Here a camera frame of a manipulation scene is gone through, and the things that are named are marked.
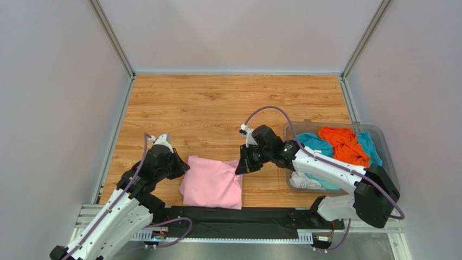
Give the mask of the pink t shirt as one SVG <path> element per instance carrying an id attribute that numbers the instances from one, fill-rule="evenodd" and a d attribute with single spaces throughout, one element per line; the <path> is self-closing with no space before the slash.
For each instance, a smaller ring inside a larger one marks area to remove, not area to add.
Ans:
<path id="1" fill-rule="evenodd" d="M 243 176 L 235 174 L 238 164 L 237 160 L 219 161 L 190 156 L 190 169 L 179 187 L 183 196 L 182 204 L 242 209 Z"/>

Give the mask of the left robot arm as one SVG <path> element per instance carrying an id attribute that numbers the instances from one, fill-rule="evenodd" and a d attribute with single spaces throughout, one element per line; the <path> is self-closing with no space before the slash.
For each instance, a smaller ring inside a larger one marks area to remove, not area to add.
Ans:
<path id="1" fill-rule="evenodd" d="M 164 220 L 165 202 L 152 191 L 162 180 L 179 178 L 189 168 L 168 141 L 157 139 L 121 176 L 84 231 L 68 245 L 57 245 L 50 259 L 112 259 L 137 232 Z"/>

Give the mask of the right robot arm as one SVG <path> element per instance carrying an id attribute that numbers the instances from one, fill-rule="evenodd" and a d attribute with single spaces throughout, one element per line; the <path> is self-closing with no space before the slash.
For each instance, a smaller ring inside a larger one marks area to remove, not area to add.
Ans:
<path id="1" fill-rule="evenodd" d="M 382 166 L 341 162 L 294 140 L 283 141 L 266 125 L 252 129 L 243 124 L 239 133 L 246 142 L 240 146 L 236 175 L 259 171 L 272 162 L 291 172 L 318 176 L 346 192 L 336 197 L 320 196 L 310 206 L 313 215 L 325 221 L 359 218 L 381 229 L 394 218 L 400 193 Z"/>

